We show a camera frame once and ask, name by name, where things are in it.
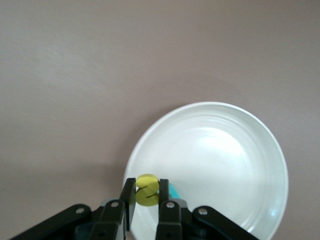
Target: yellow disc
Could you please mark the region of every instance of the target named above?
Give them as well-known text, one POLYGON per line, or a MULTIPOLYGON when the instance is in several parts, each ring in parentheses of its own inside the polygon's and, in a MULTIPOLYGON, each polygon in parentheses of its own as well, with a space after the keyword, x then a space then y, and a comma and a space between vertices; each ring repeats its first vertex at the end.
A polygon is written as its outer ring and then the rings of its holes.
POLYGON ((136 179, 135 185, 138 188, 144 188, 144 187, 147 187, 149 184, 158 183, 158 182, 159 180, 157 176, 147 173, 147 174, 142 174, 138 176, 136 179))
POLYGON ((135 182, 139 188, 135 194, 138 204, 146 207, 157 205, 159 202, 159 180, 153 174, 140 175, 135 182))

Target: metal bolt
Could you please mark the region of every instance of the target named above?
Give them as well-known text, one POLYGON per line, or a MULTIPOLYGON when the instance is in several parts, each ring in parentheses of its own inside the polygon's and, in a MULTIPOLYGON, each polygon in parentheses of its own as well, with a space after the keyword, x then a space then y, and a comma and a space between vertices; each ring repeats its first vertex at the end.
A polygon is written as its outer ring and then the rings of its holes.
POLYGON ((198 213, 200 215, 207 215, 208 211, 205 208, 202 207, 202 208, 199 208, 198 213))
POLYGON ((172 209, 172 208, 175 207, 175 204, 174 204, 172 201, 168 201, 168 202, 166 203, 166 207, 167 207, 168 209, 172 209))
POLYGON ((82 214, 85 211, 83 207, 79 207, 77 210, 75 210, 76 214, 82 214))
POLYGON ((111 203, 112 208, 116 208, 118 206, 119 206, 119 203, 117 201, 114 201, 113 203, 111 203))

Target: gray surface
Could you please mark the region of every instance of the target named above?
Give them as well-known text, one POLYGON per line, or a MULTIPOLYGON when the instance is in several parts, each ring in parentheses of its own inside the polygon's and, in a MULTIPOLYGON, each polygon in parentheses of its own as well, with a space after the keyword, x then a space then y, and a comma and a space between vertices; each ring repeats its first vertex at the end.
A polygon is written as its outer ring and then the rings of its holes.
POLYGON ((144 131, 226 102, 286 157, 275 240, 318 240, 320 2, 0 2, 0 239, 117 196, 144 131))

